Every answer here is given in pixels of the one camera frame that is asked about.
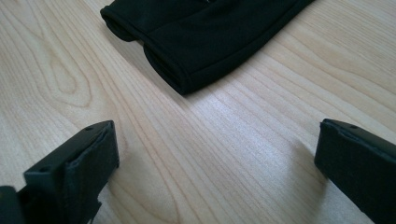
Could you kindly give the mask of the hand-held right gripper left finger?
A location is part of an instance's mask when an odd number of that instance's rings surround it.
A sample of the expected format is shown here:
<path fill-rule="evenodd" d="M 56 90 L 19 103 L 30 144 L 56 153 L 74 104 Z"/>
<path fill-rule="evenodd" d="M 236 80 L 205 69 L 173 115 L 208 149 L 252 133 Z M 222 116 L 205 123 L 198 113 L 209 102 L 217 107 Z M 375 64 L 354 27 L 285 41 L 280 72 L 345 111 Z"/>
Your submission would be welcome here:
<path fill-rule="evenodd" d="M 119 165 L 114 122 L 84 128 L 23 173 L 22 211 L 28 224 L 88 224 Z"/>

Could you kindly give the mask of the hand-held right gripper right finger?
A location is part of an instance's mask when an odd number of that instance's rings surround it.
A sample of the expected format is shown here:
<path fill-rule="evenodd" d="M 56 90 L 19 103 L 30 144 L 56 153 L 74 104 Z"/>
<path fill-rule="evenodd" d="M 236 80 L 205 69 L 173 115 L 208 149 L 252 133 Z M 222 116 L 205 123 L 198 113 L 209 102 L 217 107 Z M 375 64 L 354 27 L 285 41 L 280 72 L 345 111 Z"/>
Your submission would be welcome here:
<path fill-rule="evenodd" d="M 314 163 L 375 224 L 396 224 L 396 145 L 324 119 Z"/>

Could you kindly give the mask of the black glove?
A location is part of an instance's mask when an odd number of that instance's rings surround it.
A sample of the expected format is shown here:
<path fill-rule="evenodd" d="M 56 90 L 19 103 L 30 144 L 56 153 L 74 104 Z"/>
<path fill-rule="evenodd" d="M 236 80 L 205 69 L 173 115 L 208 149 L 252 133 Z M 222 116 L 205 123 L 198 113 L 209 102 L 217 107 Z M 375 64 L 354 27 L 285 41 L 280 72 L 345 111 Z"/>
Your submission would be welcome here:
<path fill-rule="evenodd" d="M 214 6 L 219 0 L 114 0 L 100 10 L 109 30 L 131 42 L 166 23 Z"/>
<path fill-rule="evenodd" d="M 261 49 L 314 0 L 217 0 L 149 34 L 149 63 L 176 92 L 226 76 Z"/>

